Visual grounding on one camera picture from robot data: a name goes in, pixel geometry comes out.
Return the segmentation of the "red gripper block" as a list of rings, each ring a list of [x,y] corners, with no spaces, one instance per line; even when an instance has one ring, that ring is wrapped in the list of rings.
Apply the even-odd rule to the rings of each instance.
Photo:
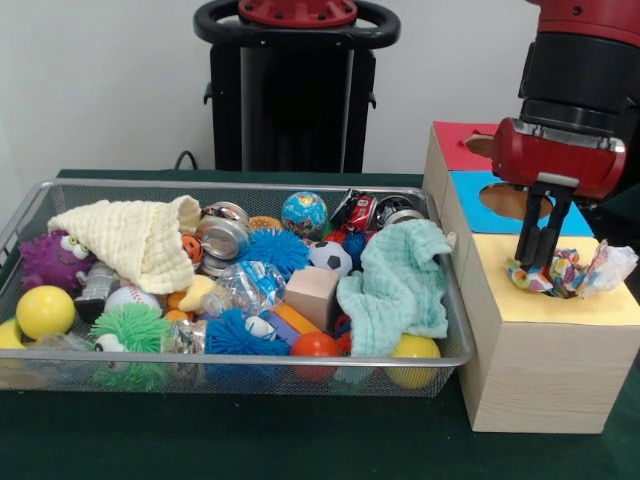
[[[626,147],[615,137],[579,134],[505,118],[493,137],[491,159],[496,176],[530,187],[516,259],[521,265],[543,268],[554,255],[572,194],[554,194],[549,220],[540,230],[543,196],[534,183],[568,187],[577,197],[601,200],[614,190],[622,176]]]

